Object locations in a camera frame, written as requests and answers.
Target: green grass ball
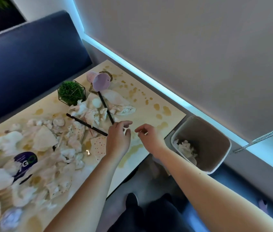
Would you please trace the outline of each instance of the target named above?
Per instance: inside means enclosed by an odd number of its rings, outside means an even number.
[[[69,106],[76,106],[78,100],[84,99],[84,90],[75,81],[64,81],[58,89],[58,95]]]

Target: hand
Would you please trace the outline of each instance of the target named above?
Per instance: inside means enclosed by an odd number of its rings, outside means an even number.
[[[160,150],[168,148],[158,130],[149,124],[143,124],[135,129],[144,147],[149,153],[158,158]]]
[[[130,140],[131,130],[127,129],[124,134],[123,128],[128,128],[132,124],[132,121],[115,122],[109,127],[109,133],[107,137],[107,156],[120,161],[127,153]]]

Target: black straw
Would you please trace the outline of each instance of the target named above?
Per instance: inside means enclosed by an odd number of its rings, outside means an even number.
[[[98,132],[98,133],[100,133],[100,134],[102,134],[102,135],[104,135],[104,136],[107,136],[107,135],[108,135],[107,133],[101,131],[100,129],[97,129],[96,127],[91,126],[90,124],[86,123],[85,121],[82,121],[82,120],[80,120],[79,118],[76,118],[75,116],[70,115],[69,113],[67,113],[66,116],[68,116],[68,117],[70,117],[70,118],[76,120],[77,122],[81,123],[82,125],[87,126],[88,128],[90,128],[90,129],[92,129],[92,130],[95,130],[96,132]]]
[[[107,114],[108,114],[108,116],[109,116],[109,118],[110,118],[110,120],[111,120],[111,123],[114,124],[113,117],[112,117],[112,115],[111,115],[111,113],[110,113],[110,111],[109,111],[107,105],[105,104],[105,101],[104,101],[104,99],[103,99],[103,97],[102,97],[100,91],[98,91],[98,94],[99,94],[99,97],[100,97],[100,99],[101,99],[101,101],[102,101],[103,106],[107,109]]]

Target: person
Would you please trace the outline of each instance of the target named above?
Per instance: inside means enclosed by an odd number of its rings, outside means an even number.
[[[114,123],[109,128],[106,156],[102,158],[72,199],[45,231],[95,232],[107,198],[113,174],[128,151],[132,121]],[[273,219],[234,191],[217,182],[193,164],[171,151],[158,130],[144,124],[135,129],[144,147],[169,170],[201,220],[211,232],[273,231]],[[145,215],[134,194],[126,200],[126,211],[113,231],[191,231],[168,195],[150,203]]]

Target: roller blind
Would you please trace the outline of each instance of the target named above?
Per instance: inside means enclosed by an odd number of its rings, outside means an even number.
[[[273,0],[74,0],[85,33],[251,142],[273,130]]]

